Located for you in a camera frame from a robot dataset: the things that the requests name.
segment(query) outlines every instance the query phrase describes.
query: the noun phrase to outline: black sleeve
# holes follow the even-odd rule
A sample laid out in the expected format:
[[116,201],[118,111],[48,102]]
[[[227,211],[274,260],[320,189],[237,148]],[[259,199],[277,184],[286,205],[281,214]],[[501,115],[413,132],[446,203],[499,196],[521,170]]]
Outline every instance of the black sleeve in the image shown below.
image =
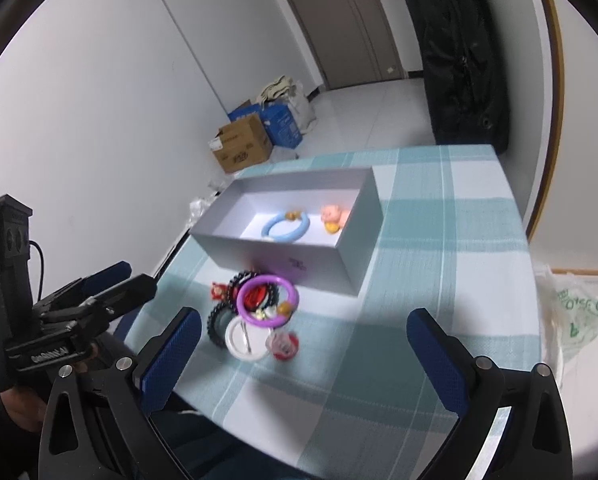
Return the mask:
[[12,422],[0,397],[0,480],[16,480],[24,471],[36,478],[40,438]]

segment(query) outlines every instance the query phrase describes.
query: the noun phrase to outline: black bag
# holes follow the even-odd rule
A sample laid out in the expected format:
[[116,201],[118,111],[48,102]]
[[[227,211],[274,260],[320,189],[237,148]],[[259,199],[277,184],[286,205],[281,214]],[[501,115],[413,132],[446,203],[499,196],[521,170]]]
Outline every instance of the black bag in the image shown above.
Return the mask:
[[502,55],[486,0],[408,0],[438,144],[508,147]]

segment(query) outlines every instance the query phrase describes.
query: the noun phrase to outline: tablecloth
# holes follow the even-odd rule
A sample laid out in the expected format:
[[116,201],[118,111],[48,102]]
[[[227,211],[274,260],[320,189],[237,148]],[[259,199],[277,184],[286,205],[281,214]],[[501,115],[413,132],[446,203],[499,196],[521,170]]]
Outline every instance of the tablecloth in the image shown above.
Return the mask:
[[[175,391],[248,444],[324,478],[416,478],[455,423],[410,349],[409,312],[425,307],[473,355],[530,370],[540,360],[528,245],[490,146],[378,150],[254,166],[239,176],[372,167],[383,226],[358,297],[298,287],[289,362],[240,362],[202,337]],[[207,316],[227,282],[191,238],[159,280],[126,343],[135,351],[181,306]],[[475,478],[503,429],[500,413]]]

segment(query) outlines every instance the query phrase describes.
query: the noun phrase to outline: hand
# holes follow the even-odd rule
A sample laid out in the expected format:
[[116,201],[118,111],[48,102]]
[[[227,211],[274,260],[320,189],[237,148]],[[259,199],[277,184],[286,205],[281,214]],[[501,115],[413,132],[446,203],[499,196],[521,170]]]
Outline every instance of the hand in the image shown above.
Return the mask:
[[1,392],[0,396],[8,415],[18,427],[31,433],[41,431],[47,406],[33,390],[15,386]]

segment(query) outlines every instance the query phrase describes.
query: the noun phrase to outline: black beaded bracelet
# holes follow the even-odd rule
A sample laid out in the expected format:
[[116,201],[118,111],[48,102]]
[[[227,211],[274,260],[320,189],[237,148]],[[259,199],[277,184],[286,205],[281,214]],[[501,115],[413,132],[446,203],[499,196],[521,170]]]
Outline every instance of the black beaded bracelet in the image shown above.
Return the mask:
[[225,301],[217,303],[217,305],[215,305],[214,309],[210,313],[210,316],[208,316],[208,337],[210,338],[210,341],[212,341],[219,348],[226,348],[225,334],[223,333],[223,335],[221,335],[220,331],[217,330],[217,321],[220,319],[221,314],[225,311],[228,311],[230,313],[231,319],[234,317],[234,312],[231,309],[231,306]]
[[[252,270],[244,270],[237,274],[233,279],[230,280],[228,283],[228,289],[225,294],[226,302],[230,305],[231,310],[234,314],[237,314],[237,295],[234,294],[236,288],[243,286],[249,279],[254,278],[255,276],[260,275],[260,272],[253,272]],[[279,302],[279,289],[274,283],[268,283],[266,285],[266,303],[261,305],[259,309],[266,309],[273,305],[276,305]]]

